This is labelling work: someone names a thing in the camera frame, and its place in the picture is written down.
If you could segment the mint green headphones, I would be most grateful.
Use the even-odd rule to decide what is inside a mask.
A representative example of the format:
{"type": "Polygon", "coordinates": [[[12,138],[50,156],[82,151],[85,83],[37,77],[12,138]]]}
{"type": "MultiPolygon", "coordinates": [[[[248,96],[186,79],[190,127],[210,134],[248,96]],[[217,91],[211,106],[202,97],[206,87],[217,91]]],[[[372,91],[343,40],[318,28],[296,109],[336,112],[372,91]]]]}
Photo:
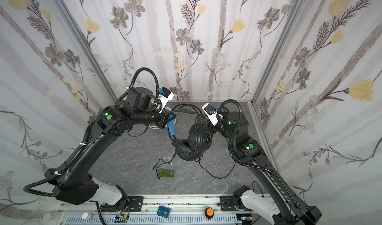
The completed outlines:
{"type": "Polygon", "coordinates": [[[169,124],[174,125],[176,123],[176,112],[173,112],[171,107],[165,107],[161,113],[159,113],[158,121],[154,121],[149,124],[151,129],[164,129],[169,124]]]}

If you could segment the black and blue headphones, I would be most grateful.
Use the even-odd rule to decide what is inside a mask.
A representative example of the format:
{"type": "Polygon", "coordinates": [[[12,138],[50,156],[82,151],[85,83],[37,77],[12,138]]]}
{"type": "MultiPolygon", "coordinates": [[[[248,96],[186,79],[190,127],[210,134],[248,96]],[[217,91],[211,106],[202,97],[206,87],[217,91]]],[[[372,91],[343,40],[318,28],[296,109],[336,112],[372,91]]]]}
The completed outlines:
{"type": "Polygon", "coordinates": [[[213,132],[208,117],[195,105],[182,103],[171,110],[171,121],[167,124],[169,137],[175,153],[185,161],[196,161],[202,157],[212,145],[213,132]],[[196,115],[194,124],[189,130],[187,139],[177,139],[175,135],[175,120],[178,113],[196,115]]]}

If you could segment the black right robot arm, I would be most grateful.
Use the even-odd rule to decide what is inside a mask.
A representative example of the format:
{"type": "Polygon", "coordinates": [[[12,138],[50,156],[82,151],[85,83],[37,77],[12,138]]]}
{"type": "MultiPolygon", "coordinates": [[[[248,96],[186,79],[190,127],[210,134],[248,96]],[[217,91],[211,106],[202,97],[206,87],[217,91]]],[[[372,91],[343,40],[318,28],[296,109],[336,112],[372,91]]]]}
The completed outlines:
{"type": "Polygon", "coordinates": [[[273,225],[316,225],[322,216],[321,211],[316,206],[309,206],[290,188],[261,145],[249,136],[247,120],[239,115],[239,112],[217,114],[213,111],[211,122],[227,142],[233,143],[229,148],[230,156],[260,180],[272,200],[242,186],[233,192],[236,209],[252,210],[273,225]]]}

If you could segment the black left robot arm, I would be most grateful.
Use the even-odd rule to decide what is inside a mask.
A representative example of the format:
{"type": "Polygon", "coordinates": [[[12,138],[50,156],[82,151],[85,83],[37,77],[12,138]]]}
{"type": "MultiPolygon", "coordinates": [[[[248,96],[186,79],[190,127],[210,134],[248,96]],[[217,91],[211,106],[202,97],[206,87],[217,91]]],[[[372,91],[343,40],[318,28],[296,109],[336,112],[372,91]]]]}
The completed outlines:
{"type": "Polygon", "coordinates": [[[110,186],[95,179],[89,170],[104,151],[134,125],[155,124],[159,128],[173,120],[172,113],[166,109],[158,112],[158,102],[162,105],[173,99],[174,94],[163,87],[159,96],[143,87],[132,87],[126,98],[106,107],[86,130],[87,141],[80,143],[71,156],[57,169],[49,169],[45,176],[54,175],[50,181],[54,185],[53,196],[73,205],[87,201],[99,202],[121,210],[129,204],[126,193],[120,186],[110,186]]]}

